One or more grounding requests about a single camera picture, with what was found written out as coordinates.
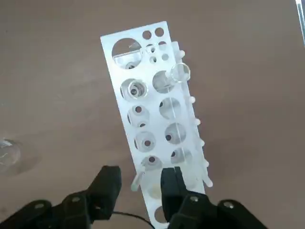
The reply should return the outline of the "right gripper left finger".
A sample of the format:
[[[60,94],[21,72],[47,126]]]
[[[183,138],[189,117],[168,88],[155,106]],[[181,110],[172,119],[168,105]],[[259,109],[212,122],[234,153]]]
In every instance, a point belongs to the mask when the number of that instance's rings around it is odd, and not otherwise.
[[[109,220],[122,187],[118,166],[103,166],[85,190],[67,195],[54,206],[32,201],[1,222],[2,229],[89,229],[96,220]]]

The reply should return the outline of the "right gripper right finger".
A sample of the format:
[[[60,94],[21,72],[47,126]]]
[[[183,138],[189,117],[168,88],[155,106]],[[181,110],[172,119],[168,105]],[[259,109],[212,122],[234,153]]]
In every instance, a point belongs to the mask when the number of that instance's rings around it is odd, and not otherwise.
[[[162,208],[169,229],[267,228],[236,200],[214,205],[206,194],[188,190],[179,167],[162,170]]]

